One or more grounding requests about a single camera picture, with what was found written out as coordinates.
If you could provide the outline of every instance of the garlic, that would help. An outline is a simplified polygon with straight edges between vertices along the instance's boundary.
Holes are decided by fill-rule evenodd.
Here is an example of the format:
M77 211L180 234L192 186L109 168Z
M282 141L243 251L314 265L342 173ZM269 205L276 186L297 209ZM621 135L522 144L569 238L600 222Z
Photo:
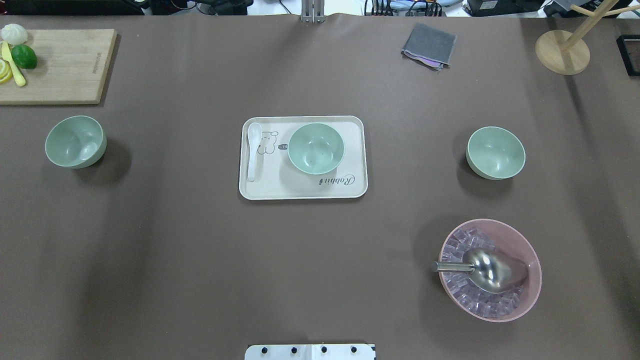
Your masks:
M27 41L27 30L18 24L7 24L2 28L2 38L11 45L20 45Z

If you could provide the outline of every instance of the green bowl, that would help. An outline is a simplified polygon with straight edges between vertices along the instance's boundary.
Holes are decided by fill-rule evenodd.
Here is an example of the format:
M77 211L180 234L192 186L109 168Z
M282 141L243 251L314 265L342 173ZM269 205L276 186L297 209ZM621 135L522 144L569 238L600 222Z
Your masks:
M289 159L302 172L322 175L337 168L344 157L344 142L331 126L314 122L296 130L287 146Z
M516 176L524 167L525 159L520 140L501 127L482 127L471 135L467 144L469 166L489 180Z
M104 154L107 138L102 126L91 117L78 115L54 126L44 145L52 163L67 168L93 165Z

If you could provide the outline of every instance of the wooden stand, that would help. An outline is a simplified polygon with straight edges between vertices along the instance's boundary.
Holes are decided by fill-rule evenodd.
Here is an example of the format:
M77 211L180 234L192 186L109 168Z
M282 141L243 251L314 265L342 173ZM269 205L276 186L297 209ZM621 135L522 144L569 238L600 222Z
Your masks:
M549 70L562 75L576 75L589 65L589 48L582 38L595 24L605 16L616 15L640 8L630 6L624 9L610 11L618 0L604 0L594 11L585 10L571 5L571 9L587 15L580 27L574 32L552 30L542 34L536 41L536 55Z

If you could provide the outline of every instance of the cutting board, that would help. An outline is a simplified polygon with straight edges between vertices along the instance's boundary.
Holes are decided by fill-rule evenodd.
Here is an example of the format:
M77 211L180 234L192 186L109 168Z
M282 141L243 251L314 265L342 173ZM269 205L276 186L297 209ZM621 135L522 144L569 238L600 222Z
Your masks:
M114 29L28 30L38 57L21 69L27 85L0 84L0 104L98 104L116 40Z

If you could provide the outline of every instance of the folded towel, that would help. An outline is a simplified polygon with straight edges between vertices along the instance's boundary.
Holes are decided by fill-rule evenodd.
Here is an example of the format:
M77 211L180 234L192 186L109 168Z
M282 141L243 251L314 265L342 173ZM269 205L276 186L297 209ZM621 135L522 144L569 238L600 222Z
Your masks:
M451 66L451 53L457 38L431 26L416 24L401 52L428 67L442 70L444 65Z

